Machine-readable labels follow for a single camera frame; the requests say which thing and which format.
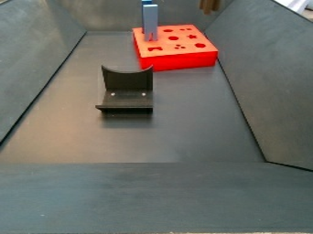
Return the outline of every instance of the black holder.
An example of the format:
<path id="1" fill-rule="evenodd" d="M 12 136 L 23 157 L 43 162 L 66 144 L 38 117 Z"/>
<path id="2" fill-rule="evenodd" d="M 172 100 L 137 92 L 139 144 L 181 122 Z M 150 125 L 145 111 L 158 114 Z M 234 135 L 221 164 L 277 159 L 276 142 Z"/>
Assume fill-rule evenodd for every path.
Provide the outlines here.
<path id="1" fill-rule="evenodd" d="M 119 72 L 102 66 L 106 84 L 102 112 L 153 110 L 153 66 L 139 72 Z"/>

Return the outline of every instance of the dark gray panel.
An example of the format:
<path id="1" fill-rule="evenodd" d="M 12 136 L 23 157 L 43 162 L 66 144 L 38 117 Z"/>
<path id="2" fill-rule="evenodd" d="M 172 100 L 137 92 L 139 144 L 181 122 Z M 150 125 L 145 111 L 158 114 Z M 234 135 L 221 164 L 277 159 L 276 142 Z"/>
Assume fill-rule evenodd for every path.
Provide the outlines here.
<path id="1" fill-rule="evenodd" d="M 236 0 L 206 31 L 267 160 L 313 169 L 313 24 Z"/>
<path id="2" fill-rule="evenodd" d="M 252 163 L 0 165 L 0 231 L 312 233 L 312 181 Z"/>
<path id="3" fill-rule="evenodd" d="M 2 141 L 86 31 L 55 1 L 12 0 L 0 32 Z"/>
<path id="4" fill-rule="evenodd" d="M 58 0 L 90 31 L 131 31 L 141 27 L 141 0 Z M 159 5 L 159 25 L 196 24 L 202 30 L 233 0 L 221 0 L 221 10 L 205 16 L 200 0 L 154 0 Z"/>
<path id="5" fill-rule="evenodd" d="M 154 73 L 154 113 L 107 118 L 101 66 L 139 71 L 131 33 L 91 33 L 2 147 L 10 163 L 264 162 L 220 64 Z"/>

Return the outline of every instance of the red shape sorter block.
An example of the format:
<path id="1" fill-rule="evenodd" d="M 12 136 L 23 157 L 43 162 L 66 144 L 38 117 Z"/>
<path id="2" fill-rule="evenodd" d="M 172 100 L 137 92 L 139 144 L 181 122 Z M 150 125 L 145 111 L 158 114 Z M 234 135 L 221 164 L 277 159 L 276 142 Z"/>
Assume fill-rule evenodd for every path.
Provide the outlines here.
<path id="1" fill-rule="evenodd" d="M 145 41 L 142 27 L 134 28 L 141 68 L 154 71 L 214 66 L 218 49 L 194 25 L 158 27 L 158 41 Z"/>

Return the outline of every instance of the hole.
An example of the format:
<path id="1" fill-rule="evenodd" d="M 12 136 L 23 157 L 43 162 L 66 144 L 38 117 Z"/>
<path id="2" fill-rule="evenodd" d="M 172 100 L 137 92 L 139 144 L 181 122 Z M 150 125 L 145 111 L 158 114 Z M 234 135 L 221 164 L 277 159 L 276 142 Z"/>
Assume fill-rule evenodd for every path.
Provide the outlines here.
<path id="1" fill-rule="evenodd" d="M 180 48 L 185 48 L 185 47 L 184 47 L 184 46 L 181 46 L 181 45 L 177 45 L 176 49 L 180 49 Z"/>
<path id="2" fill-rule="evenodd" d="M 180 37 L 170 37 L 169 39 L 170 39 L 170 40 L 178 40 Z"/>
<path id="3" fill-rule="evenodd" d="M 197 48 L 205 48 L 205 47 L 206 47 L 206 45 L 202 44 L 202 43 L 197 43 L 197 44 L 194 44 L 194 45 L 196 45 Z"/>
<path id="4" fill-rule="evenodd" d="M 197 37 L 197 35 L 189 35 L 188 36 L 190 39 L 197 39 L 198 37 Z"/>
<path id="5" fill-rule="evenodd" d="M 164 50 L 164 49 L 162 49 L 162 47 L 149 48 L 149 51 L 153 51 L 153 50 Z"/>

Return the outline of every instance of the gray wall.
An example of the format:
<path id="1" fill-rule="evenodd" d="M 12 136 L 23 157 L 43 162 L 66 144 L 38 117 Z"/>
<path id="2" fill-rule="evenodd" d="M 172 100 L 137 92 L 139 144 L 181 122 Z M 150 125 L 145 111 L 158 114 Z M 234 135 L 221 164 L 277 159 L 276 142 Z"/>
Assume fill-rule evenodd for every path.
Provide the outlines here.
<path id="1" fill-rule="evenodd" d="M 91 31 L 131 31 L 141 27 L 141 0 L 58 0 Z M 206 16 L 200 0 L 154 0 L 159 5 L 159 25 L 194 24 L 202 30 L 233 0 L 221 0 L 220 12 Z"/>
<path id="2" fill-rule="evenodd" d="M 234 0 L 206 31 L 268 161 L 313 170 L 313 24 Z"/>
<path id="3" fill-rule="evenodd" d="M 0 142 L 86 30 L 54 0 L 0 5 Z"/>

